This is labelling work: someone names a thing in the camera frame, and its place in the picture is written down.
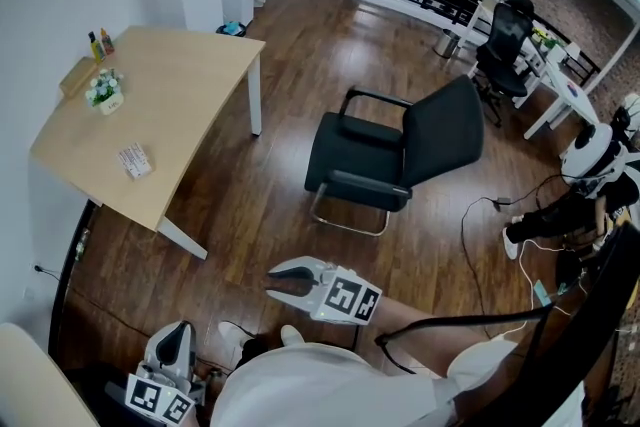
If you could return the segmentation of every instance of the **person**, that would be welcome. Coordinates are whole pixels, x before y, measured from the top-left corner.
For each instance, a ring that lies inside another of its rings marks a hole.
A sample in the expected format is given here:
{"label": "person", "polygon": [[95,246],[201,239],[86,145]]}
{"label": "person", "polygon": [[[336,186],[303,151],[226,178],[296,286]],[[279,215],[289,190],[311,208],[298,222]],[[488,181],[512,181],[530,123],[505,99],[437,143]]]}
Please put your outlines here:
{"label": "person", "polygon": [[[382,297],[370,325],[391,333],[430,317]],[[218,329],[229,348],[242,348],[242,359],[216,400],[214,427],[450,425],[502,393],[500,365],[516,347],[466,327],[412,331],[392,343],[443,378],[391,377],[346,349],[305,342],[293,326],[282,328],[284,347],[269,352],[240,326],[221,322]],[[579,419],[576,404],[569,415]],[[195,414],[185,424],[197,426]]]}
{"label": "person", "polygon": [[565,235],[593,222],[597,230],[594,245],[599,247],[606,236],[606,214],[631,206],[638,199],[638,186],[625,172],[615,182],[605,184],[597,199],[588,199],[571,188],[548,207],[514,217],[502,230],[505,252],[515,260],[527,239]]}

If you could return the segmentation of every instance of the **black chair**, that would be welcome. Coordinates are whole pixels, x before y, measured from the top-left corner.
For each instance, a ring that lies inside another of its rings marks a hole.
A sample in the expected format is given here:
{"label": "black chair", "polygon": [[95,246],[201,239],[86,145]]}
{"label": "black chair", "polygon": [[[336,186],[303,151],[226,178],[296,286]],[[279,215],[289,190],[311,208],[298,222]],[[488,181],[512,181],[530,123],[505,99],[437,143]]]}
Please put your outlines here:
{"label": "black chair", "polygon": [[489,41],[478,47],[475,68],[483,72],[489,86],[482,86],[474,77],[480,99],[485,102],[496,116],[497,127],[502,118],[497,107],[500,95],[509,98],[527,96],[524,85],[526,75],[533,68],[528,67],[521,75],[514,69],[516,58],[520,54],[524,40],[533,30],[533,3],[530,0],[509,0],[498,4],[493,12],[493,23]]}
{"label": "black chair", "polygon": [[[403,132],[348,116],[349,102],[368,96],[406,109]],[[466,75],[412,104],[352,87],[339,113],[327,112],[313,141],[304,188],[316,192],[312,217],[357,233],[379,236],[411,199],[411,188],[480,158],[484,122],[478,92]],[[323,196],[386,212],[384,227],[369,232],[335,224],[316,214]]]}

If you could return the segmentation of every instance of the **person in white shirt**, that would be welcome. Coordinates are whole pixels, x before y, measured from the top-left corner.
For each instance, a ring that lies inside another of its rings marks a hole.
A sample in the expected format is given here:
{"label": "person in white shirt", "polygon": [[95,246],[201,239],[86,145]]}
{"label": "person in white shirt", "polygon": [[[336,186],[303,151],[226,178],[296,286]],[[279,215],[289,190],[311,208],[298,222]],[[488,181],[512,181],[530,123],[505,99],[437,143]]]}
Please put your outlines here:
{"label": "person in white shirt", "polygon": [[[433,317],[382,297],[371,325],[384,332]],[[509,385],[505,358],[516,347],[465,327],[434,327],[398,339],[404,351],[442,378],[387,376],[345,349],[306,343],[292,326],[284,347],[267,352],[230,322],[218,326],[243,357],[216,400],[212,427],[440,427],[470,417]],[[546,426],[581,425],[581,389]],[[196,427],[195,415],[185,420]]]}

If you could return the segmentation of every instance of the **black trousers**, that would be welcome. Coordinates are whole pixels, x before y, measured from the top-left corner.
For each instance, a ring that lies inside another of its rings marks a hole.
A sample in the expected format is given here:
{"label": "black trousers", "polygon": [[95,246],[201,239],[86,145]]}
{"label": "black trousers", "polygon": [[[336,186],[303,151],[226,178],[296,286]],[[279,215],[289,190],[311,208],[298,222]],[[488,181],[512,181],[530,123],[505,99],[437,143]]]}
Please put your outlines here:
{"label": "black trousers", "polygon": [[238,361],[236,369],[240,368],[245,363],[248,363],[253,358],[260,356],[260,354],[264,354],[268,350],[269,348],[263,340],[252,338],[251,340],[247,341],[242,347],[242,358],[240,358],[240,361]]}
{"label": "black trousers", "polygon": [[507,228],[511,242],[524,242],[536,237],[556,237],[595,220],[595,200],[569,192],[542,210],[524,215],[521,222]]}

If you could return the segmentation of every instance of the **shoe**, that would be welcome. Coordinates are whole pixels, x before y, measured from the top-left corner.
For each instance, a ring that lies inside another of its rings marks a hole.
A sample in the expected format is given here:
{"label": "shoe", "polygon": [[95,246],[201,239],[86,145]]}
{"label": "shoe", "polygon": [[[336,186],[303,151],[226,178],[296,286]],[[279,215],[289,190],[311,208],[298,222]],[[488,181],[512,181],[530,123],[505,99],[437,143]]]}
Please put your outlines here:
{"label": "shoe", "polygon": [[515,260],[516,258],[518,258],[520,244],[518,244],[517,242],[511,242],[509,240],[509,237],[507,237],[506,228],[502,230],[502,241],[504,242],[504,250],[509,257],[509,260]]}
{"label": "shoe", "polygon": [[220,322],[218,332],[229,347],[244,347],[244,344],[255,337],[233,322]]}
{"label": "shoe", "polygon": [[282,345],[288,347],[289,345],[296,345],[298,343],[304,343],[304,338],[295,327],[287,324],[282,326],[280,330],[280,338],[282,338]]}

